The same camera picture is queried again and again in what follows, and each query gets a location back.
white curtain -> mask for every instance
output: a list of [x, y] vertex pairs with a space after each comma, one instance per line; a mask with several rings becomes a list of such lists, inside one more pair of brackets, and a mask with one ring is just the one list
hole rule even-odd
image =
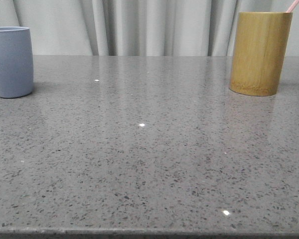
[[[30, 27], [41, 55], [231, 56], [240, 11], [294, 0], [0, 0], [0, 26]], [[299, 56], [299, 5], [287, 56]]]

pink straw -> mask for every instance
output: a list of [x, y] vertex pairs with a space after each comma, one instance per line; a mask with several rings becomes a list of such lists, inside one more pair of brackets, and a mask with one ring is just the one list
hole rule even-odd
[[294, 8], [298, 5], [298, 3], [299, 3], [299, 0], [295, 0], [286, 12], [292, 12], [294, 10]]

gray stone surface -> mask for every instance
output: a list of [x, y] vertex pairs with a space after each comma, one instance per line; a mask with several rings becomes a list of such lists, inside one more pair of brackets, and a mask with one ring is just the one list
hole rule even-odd
[[299, 238], [299, 58], [270, 97], [230, 67], [35, 56], [34, 92], [0, 98], [0, 236]]

bamboo cup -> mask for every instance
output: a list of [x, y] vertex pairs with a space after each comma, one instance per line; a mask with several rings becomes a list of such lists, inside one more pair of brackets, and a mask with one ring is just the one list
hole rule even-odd
[[286, 12], [239, 13], [232, 91], [250, 96], [277, 92], [292, 16]]

blue cup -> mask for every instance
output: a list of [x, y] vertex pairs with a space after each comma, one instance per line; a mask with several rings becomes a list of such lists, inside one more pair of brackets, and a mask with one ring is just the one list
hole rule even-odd
[[28, 27], [0, 27], [0, 97], [16, 98], [33, 90], [33, 55]]

